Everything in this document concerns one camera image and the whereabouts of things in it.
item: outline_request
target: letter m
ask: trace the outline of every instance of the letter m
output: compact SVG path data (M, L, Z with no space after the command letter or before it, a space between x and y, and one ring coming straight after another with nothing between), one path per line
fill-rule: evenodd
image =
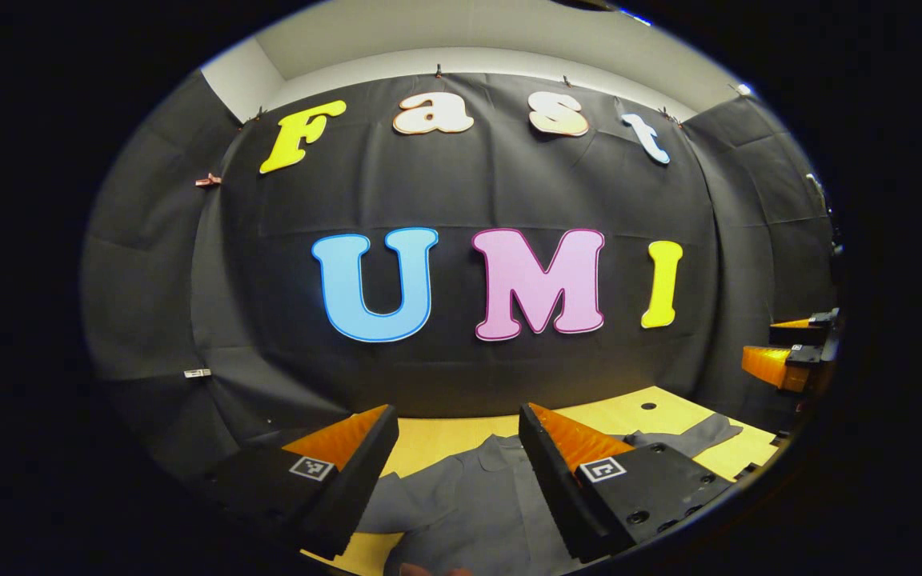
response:
M546 272L518 230L483 230L471 244L486 256L486 320L475 328L479 339L508 340L522 332L512 316L512 295L537 334L546 329L561 294L563 307L553 323L557 331L592 332L603 325L596 289L600 232L568 230Z

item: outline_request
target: blue letter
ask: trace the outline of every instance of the blue letter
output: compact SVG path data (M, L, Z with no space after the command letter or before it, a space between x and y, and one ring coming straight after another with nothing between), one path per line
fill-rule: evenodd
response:
M394 342L418 332L429 319L429 248L439 241L436 230L405 227L387 234L387 247L400 261L400 307L392 314L373 314L362 292L362 254L369 239L340 234L315 242L311 255L323 275L326 316L338 332L362 342Z
M639 142L643 143L644 149L647 149L647 153L650 154L652 159L661 164L667 164L671 161L671 157L656 145L654 139L656 138L656 130L648 126L643 119L638 117L638 114L622 114L621 119L632 126L632 129L635 130L635 135L639 138Z

